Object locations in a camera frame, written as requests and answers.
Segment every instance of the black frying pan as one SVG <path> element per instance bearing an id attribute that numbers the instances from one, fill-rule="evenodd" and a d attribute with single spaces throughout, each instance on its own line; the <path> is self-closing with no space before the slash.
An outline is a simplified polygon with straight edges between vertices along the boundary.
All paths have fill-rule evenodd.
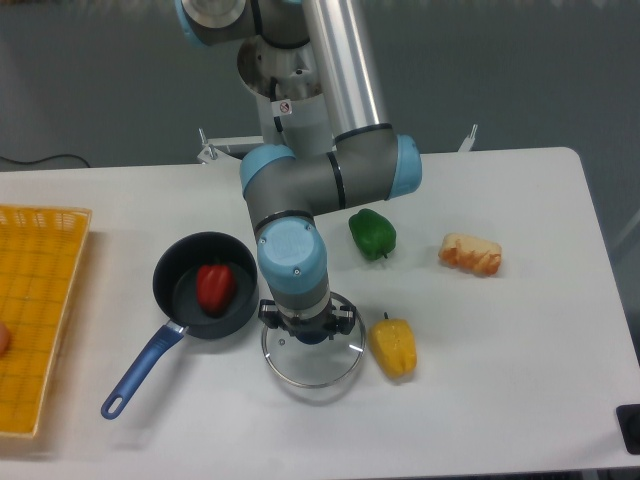
<path id="1" fill-rule="evenodd" d="M 214 263 L 228 265 L 237 284 L 231 304 L 220 317 L 208 316 L 196 298 L 198 269 Z M 196 233 L 175 243 L 160 258 L 153 274 L 153 294 L 170 320 L 149 340 L 102 405 L 102 416 L 108 420 L 122 413 L 156 362 L 185 333 L 204 339 L 223 338 L 249 321 L 258 305 L 256 263 L 238 239 L 225 233 Z"/>

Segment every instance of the red bell pepper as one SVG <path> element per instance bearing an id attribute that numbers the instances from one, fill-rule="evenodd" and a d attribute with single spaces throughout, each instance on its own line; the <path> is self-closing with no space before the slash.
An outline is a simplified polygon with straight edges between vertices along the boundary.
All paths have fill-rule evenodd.
<path id="1" fill-rule="evenodd" d="M 196 297 L 207 315 L 221 316 L 237 290 L 238 284 L 227 265 L 203 265 L 198 270 Z"/>

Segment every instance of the yellow bell pepper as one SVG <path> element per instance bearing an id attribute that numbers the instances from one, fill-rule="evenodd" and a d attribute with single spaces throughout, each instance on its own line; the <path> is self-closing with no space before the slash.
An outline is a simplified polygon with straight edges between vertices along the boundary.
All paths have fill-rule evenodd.
<path id="1" fill-rule="evenodd" d="M 369 330 L 369 345 L 382 371 L 389 378 L 412 372 L 418 363 L 416 342 L 409 322 L 385 319 Z"/>

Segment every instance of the blue pan handle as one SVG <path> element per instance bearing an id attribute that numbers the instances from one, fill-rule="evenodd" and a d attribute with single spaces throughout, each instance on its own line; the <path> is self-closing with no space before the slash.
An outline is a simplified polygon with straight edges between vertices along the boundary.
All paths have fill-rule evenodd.
<path id="1" fill-rule="evenodd" d="M 129 403 L 133 394 L 136 393 L 136 390 L 138 390 L 138 387 L 142 384 L 160 357 L 184 338 L 183 332 L 184 327 L 171 321 L 160 327 L 102 405 L 100 413 L 102 413 L 104 418 L 113 420 L 122 413 L 124 407 Z M 114 403 L 116 403 L 118 399 L 121 400 L 120 403 L 112 410 Z"/>

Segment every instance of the yellow plastic tray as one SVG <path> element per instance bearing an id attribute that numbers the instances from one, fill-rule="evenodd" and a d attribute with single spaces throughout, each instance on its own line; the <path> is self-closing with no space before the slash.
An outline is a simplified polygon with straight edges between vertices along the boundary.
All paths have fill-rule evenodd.
<path id="1" fill-rule="evenodd" d="M 91 210 L 0 205 L 0 435 L 33 437 Z"/>

